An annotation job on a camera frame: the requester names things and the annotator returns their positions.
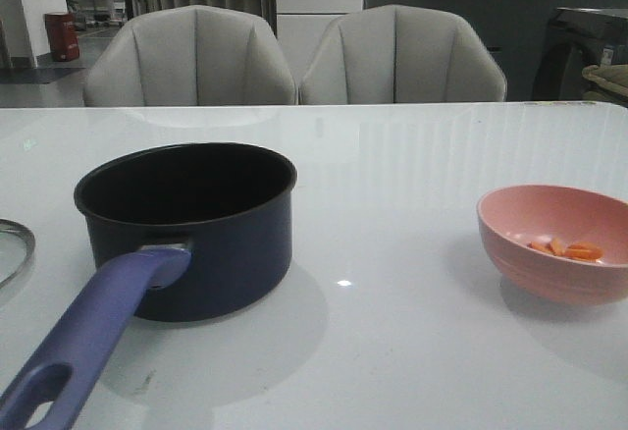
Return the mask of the left grey upholstered chair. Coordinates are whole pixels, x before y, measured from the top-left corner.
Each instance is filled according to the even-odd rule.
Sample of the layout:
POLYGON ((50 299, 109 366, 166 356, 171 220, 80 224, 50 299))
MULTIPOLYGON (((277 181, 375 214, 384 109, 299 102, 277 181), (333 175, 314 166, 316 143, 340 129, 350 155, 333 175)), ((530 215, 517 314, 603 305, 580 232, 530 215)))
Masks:
POLYGON ((123 25, 82 96, 87 107, 293 105, 297 89, 266 20, 190 5, 123 25))

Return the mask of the glass lid purple knob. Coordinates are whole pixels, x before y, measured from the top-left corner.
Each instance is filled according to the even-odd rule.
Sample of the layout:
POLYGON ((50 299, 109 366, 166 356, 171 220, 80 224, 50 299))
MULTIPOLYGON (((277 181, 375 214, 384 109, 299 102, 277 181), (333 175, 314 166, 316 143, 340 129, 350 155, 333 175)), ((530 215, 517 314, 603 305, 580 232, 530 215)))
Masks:
POLYGON ((8 287, 24 273, 34 250, 31 229, 12 220, 1 220, 1 288, 8 287))

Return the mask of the orange ham pieces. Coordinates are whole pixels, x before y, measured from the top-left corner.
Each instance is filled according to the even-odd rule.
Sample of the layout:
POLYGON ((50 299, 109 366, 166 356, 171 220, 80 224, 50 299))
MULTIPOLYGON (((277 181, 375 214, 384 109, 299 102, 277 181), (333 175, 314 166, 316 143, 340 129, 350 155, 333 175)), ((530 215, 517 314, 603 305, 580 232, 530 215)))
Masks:
POLYGON ((547 242, 528 242, 527 246, 541 253, 576 261, 597 262, 603 257, 602 248, 591 242, 566 244, 559 238, 551 238, 547 242))

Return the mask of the beige cushion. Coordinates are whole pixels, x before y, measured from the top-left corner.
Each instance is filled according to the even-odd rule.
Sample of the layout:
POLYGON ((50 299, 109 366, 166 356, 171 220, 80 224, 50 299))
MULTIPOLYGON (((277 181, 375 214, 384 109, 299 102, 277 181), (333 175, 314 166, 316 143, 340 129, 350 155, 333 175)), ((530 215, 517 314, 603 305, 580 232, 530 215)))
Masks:
POLYGON ((583 98, 627 107, 628 65, 591 65, 582 71, 586 82, 583 98))

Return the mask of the grey counter with white top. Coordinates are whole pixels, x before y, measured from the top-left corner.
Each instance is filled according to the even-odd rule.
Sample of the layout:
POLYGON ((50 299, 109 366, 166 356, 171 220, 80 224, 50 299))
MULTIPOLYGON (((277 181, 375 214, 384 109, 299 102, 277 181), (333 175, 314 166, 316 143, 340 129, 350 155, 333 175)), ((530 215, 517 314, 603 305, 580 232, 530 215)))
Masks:
POLYGON ((367 8, 390 4, 447 11, 463 17, 505 73, 510 101, 534 100, 532 89, 546 26, 555 9, 627 11, 627 0, 364 0, 367 8))

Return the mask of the grey upholstered chair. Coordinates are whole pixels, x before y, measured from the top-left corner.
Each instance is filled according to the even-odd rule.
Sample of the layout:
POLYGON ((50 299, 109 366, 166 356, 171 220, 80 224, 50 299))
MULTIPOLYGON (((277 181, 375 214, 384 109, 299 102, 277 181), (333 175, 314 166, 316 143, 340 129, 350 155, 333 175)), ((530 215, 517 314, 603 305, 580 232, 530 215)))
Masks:
POLYGON ((190 5, 123 25, 82 96, 87 107, 293 105, 297 89, 266 20, 190 5))
POLYGON ((450 12, 386 5, 330 22, 301 79, 302 105, 502 102, 506 77, 450 12))

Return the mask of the red bin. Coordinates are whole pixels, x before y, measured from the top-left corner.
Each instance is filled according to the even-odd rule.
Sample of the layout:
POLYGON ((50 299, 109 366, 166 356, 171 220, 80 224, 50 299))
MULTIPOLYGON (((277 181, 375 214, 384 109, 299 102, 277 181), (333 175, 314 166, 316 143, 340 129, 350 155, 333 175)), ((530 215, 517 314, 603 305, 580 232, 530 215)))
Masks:
POLYGON ((68 62, 79 58, 79 42, 72 13, 54 12, 44 15, 52 60, 68 62))

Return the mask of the pink bowl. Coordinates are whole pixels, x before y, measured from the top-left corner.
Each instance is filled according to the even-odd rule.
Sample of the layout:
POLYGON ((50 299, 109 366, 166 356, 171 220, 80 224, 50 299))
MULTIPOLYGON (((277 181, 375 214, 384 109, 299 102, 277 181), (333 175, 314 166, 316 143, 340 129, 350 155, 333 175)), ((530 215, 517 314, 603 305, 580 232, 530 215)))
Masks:
POLYGON ((523 290, 554 302, 600 305, 627 297, 627 204, 580 188, 498 188, 477 205, 480 235, 498 271, 523 290), (541 253, 528 242, 591 242, 597 262, 541 253))

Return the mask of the right grey upholstered chair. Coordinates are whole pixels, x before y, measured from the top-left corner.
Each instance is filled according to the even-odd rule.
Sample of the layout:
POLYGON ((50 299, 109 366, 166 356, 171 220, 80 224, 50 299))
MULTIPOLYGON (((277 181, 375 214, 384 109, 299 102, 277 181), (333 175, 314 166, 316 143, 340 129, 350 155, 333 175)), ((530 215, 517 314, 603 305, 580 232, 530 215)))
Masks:
POLYGON ((330 22, 301 79, 302 105, 502 102, 506 77, 450 12, 386 5, 330 22))

